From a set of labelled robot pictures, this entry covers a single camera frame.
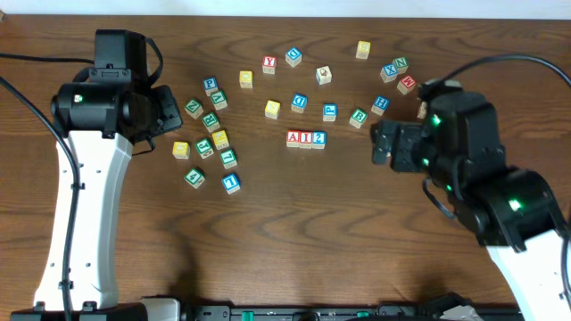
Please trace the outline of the blue 2 block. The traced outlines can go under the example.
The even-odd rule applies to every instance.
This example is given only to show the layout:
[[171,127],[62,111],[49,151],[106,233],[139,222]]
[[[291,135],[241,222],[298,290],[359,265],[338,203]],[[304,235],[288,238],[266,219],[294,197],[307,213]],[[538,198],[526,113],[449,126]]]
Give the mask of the blue 2 block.
[[327,133],[325,131],[314,131],[312,133],[312,149],[324,149],[327,145]]

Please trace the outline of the red I block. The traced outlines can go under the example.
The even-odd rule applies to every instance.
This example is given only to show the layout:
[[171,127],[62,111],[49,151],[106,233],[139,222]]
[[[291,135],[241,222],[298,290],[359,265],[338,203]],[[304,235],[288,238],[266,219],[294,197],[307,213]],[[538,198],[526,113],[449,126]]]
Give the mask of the red I block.
[[311,149],[313,145],[313,132],[301,131],[299,138],[299,147],[302,149]]

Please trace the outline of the red A block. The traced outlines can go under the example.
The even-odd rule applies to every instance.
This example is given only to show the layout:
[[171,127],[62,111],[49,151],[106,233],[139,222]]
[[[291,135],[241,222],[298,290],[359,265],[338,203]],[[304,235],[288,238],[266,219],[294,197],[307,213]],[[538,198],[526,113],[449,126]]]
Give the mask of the red A block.
[[286,134],[286,146],[298,148],[300,146],[300,131],[288,130]]

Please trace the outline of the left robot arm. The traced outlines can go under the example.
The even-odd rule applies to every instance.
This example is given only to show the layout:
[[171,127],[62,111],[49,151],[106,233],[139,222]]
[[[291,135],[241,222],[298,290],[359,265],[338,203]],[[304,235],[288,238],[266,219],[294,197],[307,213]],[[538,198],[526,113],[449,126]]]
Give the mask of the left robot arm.
[[181,320],[179,300],[120,303],[115,241],[121,188],[134,145],[178,129],[182,119],[159,70],[154,41],[100,29],[95,57],[51,101],[44,123],[57,142],[59,185],[46,268],[30,309],[14,320]]

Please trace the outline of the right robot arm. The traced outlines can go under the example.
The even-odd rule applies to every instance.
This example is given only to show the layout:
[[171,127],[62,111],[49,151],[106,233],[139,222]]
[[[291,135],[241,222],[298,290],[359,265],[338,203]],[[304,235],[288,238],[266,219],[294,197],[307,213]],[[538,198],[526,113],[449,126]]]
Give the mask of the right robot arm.
[[495,107],[447,80],[419,92],[420,122],[371,127],[372,161],[424,173],[448,202],[428,198],[469,230],[500,270],[526,320],[570,318],[570,227],[547,181],[508,165]]

